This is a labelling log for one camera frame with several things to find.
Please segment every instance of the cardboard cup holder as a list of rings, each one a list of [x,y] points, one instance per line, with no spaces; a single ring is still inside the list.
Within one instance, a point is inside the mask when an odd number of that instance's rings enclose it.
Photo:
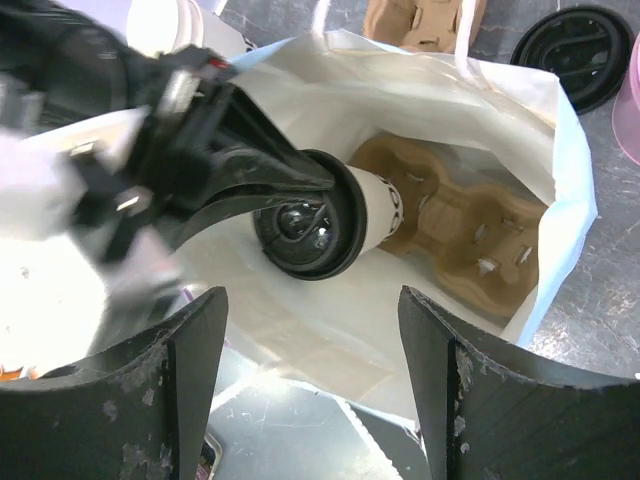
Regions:
[[[381,248],[420,252],[438,282],[488,313],[512,317],[538,280],[538,225],[546,210],[505,186],[463,187],[422,143],[385,135],[356,151],[350,165],[395,186],[404,219]]]
[[[470,43],[476,38],[487,0],[477,0]],[[411,52],[455,50],[461,0],[369,0],[364,36]]]

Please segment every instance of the white rope handle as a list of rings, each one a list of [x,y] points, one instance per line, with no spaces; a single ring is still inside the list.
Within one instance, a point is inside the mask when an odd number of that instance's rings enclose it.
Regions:
[[[460,25],[456,38],[455,62],[458,73],[463,80],[477,87],[486,86],[486,80],[479,72],[474,73],[469,65],[469,44],[471,43],[471,30],[476,15],[478,0],[462,0],[460,5]]]

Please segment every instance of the marble surface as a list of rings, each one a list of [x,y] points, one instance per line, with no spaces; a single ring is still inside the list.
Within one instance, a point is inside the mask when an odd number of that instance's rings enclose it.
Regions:
[[[544,16],[576,4],[609,6],[634,31],[638,0],[488,0],[474,57],[507,62],[524,32]],[[222,18],[258,45],[308,29],[315,0],[229,0]],[[333,0],[327,29],[361,33],[367,0]],[[600,215],[575,271],[567,278],[530,349],[613,375],[640,372],[640,167],[618,148],[609,102],[581,117],[589,138]]]

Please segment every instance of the black lid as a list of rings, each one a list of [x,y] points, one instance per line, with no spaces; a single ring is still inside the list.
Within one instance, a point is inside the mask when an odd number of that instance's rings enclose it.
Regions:
[[[303,150],[335,177],[322,201],[303,201],[254,213],[264,253],[302,280],[323,280],[346,270],[360,254],[367,230],[364,196],[347,167],[319,150]]]
[[[620,89],[633,42],[631,28],[617,13],[572,7],[536,23],[518,42],[510,63],[555,73],[582,115]]]

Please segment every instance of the white paper bag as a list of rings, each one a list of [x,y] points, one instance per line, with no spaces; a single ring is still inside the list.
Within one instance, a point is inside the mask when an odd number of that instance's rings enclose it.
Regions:
[[[548,205],[539,229],[538,286],[506,328],[380,249],[337,278],[287,277],[262,255],[246,216],[183,249],[202,281],[227,287],[234,348],[282,375],[411,419],[415,406],[396,313],[402,284],[526,345],[596,216],[589,148],[558,78],[467,59],[472,2],[470,8],[465,0],[464,8],[456,56],[411,55],[345,31],[310,33],[237,58],[246,72],[236,83],[297,148],[349,161],[382,131],[438,142],[469,171],[495,178],[510,172],[528,189],[523,194]]]

